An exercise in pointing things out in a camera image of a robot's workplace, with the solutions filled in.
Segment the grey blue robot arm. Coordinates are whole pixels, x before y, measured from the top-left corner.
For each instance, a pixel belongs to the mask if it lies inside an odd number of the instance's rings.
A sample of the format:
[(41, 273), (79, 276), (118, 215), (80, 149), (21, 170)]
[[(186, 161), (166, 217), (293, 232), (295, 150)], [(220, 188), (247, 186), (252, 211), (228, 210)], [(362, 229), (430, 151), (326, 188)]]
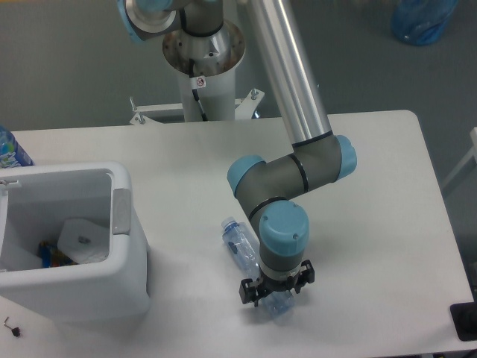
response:
[[(249, 155), (235, 161), (227, 180), (259, 239), (259, 273), (241, 282), (245, 304), (273, 292), (299, 292), (315, 270), (303, 252), (309, 219), (294, 199), (350, 175), (357, 165), (348, 138), (332, 131), (303, 51), (288, 1), (244, 4), (292, 152), (268, 162)], [(162, 52), (179, 80), (187, 122), (236, 119), (235, 70), (244, 37), (224, 18), (222, 1), (119, 1), (131, 39), (162, 37)]]

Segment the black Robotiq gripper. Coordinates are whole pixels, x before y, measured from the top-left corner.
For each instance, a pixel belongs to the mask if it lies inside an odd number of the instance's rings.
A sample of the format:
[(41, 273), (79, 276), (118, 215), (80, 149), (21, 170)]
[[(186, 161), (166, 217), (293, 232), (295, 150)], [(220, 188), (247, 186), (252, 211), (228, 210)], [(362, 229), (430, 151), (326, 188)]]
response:
[(239, 296), (243, 304), (253, 304), (258, 307), (259, 301), (272, 292), (294, 290), (300, 294), (302, 288), (315, 281), (315, 269), (310, 260), (302, 261), (301, 265), (286, 271), (277, 271), (264, 263), (259, 264), (259, 280), (245, 278), (240, 282)]

